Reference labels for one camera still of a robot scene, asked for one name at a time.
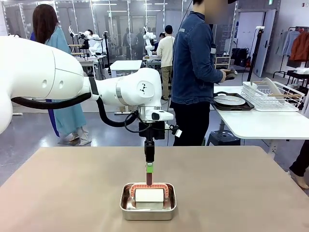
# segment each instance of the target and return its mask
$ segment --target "orange jacket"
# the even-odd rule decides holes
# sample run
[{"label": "orange jacket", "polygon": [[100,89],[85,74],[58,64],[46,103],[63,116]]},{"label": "orange jacket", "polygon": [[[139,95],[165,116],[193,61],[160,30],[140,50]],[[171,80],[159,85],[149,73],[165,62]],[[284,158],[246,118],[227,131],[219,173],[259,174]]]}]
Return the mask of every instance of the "orange jacket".
[{"label": "orange jacket", "polygon": [[294,40],[290,60],[305,62],[309,59],[309,33],[302,32]]}]

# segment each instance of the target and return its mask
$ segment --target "long brown hair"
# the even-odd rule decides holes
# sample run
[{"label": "long brown hair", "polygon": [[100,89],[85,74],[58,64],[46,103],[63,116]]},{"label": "long brown hair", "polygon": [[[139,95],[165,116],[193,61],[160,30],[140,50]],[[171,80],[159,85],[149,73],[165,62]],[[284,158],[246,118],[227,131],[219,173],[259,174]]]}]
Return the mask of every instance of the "long brown hair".
[{"label": "long brown hair", "polygon": [[38,5],[32,15],[35,41],[44,44],[50,39],[58,24],[55,10],[51,5]]}]

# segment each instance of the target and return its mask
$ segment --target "man in denim jacket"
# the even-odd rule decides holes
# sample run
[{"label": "man in denim jacket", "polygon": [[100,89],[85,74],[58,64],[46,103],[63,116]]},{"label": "man in denim jacket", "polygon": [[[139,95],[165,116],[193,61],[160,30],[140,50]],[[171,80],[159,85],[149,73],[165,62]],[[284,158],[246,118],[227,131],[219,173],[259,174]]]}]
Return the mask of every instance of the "man in denim jacket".
[{"label": "man in denim jacket", "polygon": [[209,125],[213,85],[226,78],[226,70],[213,67],[216,46],[211,28],[205,23],[205,15],[213,20],[224,3],[227,0],[193,0],[193,11],[176,37],[171,107],[183,132],[179,138],[175,137],[174,146],[202,145]]}]

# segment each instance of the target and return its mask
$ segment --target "white dish rack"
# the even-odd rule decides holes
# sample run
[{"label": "white dish rack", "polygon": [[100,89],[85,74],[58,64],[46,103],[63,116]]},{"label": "white dish rack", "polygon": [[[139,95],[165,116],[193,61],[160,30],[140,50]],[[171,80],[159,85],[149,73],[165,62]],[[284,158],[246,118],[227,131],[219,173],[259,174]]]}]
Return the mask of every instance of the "white dish rack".
[{"label": "white dish rack", "polygon": [[298,111],[305,94],[277,81],[273,83],[282,94],[272,94],[263,82],[243,82],[241,95],[258,111]]}]

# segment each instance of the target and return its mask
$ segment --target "hand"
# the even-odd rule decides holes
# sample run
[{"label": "hand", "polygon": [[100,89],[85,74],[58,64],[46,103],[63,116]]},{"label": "hand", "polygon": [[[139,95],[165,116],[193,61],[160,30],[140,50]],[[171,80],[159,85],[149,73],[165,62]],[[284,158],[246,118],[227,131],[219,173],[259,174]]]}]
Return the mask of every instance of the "hand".
[{"label": "hand", "polygon": [[222,74],[223,74],[223,77],[222,77],[222,79],[221,79],[221,83],[222,82],[224,82],[225,81],[225,79],[226,79],[226,72],[228,72],[228,71],[230,71],[230,70],[227,70],[227,69],[220,69],[220,71],[222,72]]}]

